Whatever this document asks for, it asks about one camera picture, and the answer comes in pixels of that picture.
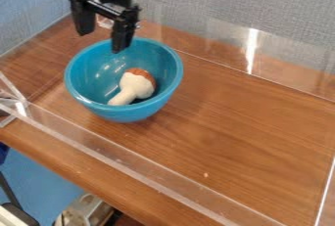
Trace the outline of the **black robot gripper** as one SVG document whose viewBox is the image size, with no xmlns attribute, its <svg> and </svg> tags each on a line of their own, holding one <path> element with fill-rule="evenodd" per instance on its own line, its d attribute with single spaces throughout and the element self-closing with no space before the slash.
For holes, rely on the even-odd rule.
<svg viewBox="0 0 335 226">
<path fill-rule="evenodd" d="M 85 36 L 94 32 L 96 15 L 101 13 L 104 4 L 116 4 L 124 7 L 140 5 L 136 0 L 70 0 L 73 19 L 77 32 Z M 130 47 L 136 34 L 137 25 L 134 23 L 114 22 L 112 40 L 113 53 L 118 54 Z"/>
</svg>

